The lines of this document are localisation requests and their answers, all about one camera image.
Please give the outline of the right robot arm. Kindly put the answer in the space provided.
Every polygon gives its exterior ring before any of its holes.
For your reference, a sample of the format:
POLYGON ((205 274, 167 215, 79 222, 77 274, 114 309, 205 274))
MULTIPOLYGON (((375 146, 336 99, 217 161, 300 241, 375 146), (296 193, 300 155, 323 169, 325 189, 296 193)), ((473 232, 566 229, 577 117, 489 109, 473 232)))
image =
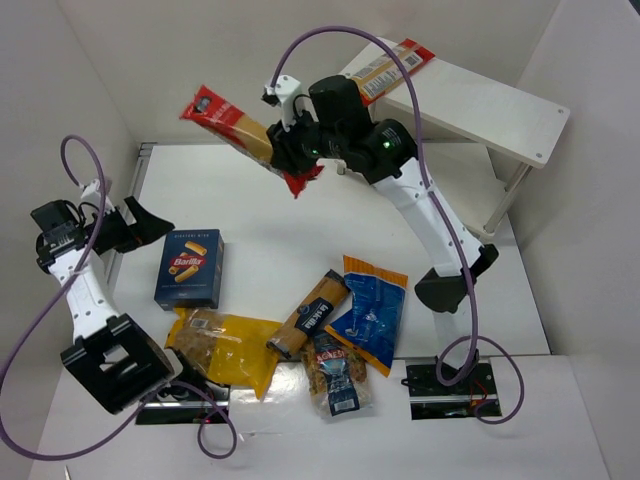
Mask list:
POLYGON ((446 386, 465 380, 478 358, 475 284, 497 260, 496 247, 459 220, 408 130, 393 119, 372 120, 353 80, 334 75, 304 92, 298 80, 283 75, 265 86, 262 99, 281 111, 267 130, 275 168, 302 175, 320 159, 340 160, 401 213, 432 261, 414 291, 448 343, 436 376, 446 386))

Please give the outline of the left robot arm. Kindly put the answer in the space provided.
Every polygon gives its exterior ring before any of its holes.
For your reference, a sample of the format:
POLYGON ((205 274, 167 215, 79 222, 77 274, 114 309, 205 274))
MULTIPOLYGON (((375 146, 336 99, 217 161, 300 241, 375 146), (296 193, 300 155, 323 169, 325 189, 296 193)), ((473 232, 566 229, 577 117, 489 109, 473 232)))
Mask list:
POLYGON ((127 224, 115 208, 103 216, 95 244, 74 204, 55 200, 33 210, 41 229, 37 264, 60 284, 75 279, 66 293, 73 320, 70 347, 61 354, 67 371, 111 414, 140 400, 175 373, 163 349, 127 314, 118 311, 107 289, 102 253, 128 253, 149 245, 175 225, 125 199, 135 222, 127 224))

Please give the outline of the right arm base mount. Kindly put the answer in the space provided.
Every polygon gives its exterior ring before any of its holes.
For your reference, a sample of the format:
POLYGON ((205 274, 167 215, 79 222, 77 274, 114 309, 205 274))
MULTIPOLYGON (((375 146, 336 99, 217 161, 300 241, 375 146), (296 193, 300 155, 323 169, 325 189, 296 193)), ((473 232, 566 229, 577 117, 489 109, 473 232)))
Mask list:
POLYGON ((405 369, 400 383, 408 390, 412 420, 473 418, 477 407, 482 416, 502 415, 493 369, 487 361, 449 387, 437 380, 434 362, 408 362, 405 369))

